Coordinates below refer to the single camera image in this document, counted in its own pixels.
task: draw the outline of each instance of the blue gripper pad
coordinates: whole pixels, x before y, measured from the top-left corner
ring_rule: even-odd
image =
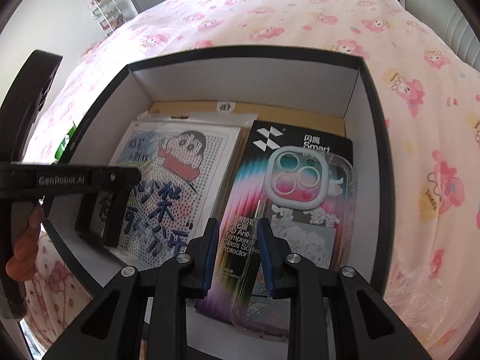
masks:
[[[202,292],[204,296],[207,296],[208,290],[212,287],[213,269],[215,267],[215,256],[217,255],[218,237],[220,231],[220,225],[215,219],[210,218],[207,226],[212,226],[213,231],[210,237],[210,242],[208,243],[205,264],[203,266],[205,275],[203,276]]]
[[[267,288],[268,294],[273,297],[275,291],[273,264],[270,251],[268,250],[265,230],[263,229],[263,221],[259,221],[257,224],[257,242],[258,249],[260,250],[260,261],[262,262],[265,287]]]

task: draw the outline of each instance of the brand logo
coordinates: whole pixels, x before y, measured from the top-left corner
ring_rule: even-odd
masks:
[[[263,142],[262,140],[256,140],[253,143],[260,150],[265,151],[267,147],[272,150],[276,150],[280,147],[278,144],[276,144],[270,139],[270,136],[279,137],[280,135],[283,135],[283,133],[278,131],[275,127],[270,126],[270,130],[267,130],[266,128],[259,128],[257,132],[267,138],[267,142]]]
[[[74,176],[40,176],[38,178],[39,187],[66,187],[85,184],[85,175]]]

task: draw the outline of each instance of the sticker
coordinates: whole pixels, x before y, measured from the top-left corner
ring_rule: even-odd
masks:
[[[77,126],[75,126],[75,123],[74,123],[73,127],[67,132],[67,134],[63,138],[61,144],[59,145],[57,151],[55,152],[55,159],[57,161],[60,160],[60,157],[62,156],[63,152],[65,151],[65,149],[68,145],[68,142],[70,142],[71,137],[74,136],[74,132],[75,132],[76,129],[77,129]]]
[[[234,101],[219,101],[217,102],[217,112],[221,114],[229,114],[235,109]]]

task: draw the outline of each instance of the plastic packaging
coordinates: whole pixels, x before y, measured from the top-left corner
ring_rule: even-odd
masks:
[[[385,302],[425,344],[447,316],[450,299],[442,295],[442,283],[429,265],[409,273],[393,268],[393,280],[388,285]]]
[[[138,167],[142,181],[132,189],[122,226],[115,229],[120,235],[118,246],[109,248],[112,254],[138,269],[159,266],[200,236],[208,217],[221,217],[238,151],[248,134],[244,126],[251,126],[256,114],[228,116],[141,114],[132,123],[111,163]],[[181,134],[190,141],[180,140]],[[99,237],[109,199],[101,193],[95,203],[89,229]],[[169,204],[164,212],[162,202]]]
[[[286,239],[292,252],[318,267],[338,269],[348,257],[354,206],[355,176],[347,160],[288,146],[269,159],[255,222],[268,218],[274,235]],[[290,300],[268,296],[256,247],[256,223],[249,245],[232,298],[231,321],[247,333],[286,341]]]

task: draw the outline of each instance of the gray seat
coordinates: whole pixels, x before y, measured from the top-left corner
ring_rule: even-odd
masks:
[[[401,0],[401,3],[434,30],[462,61],[480,71],[480,42],[453,0]]]

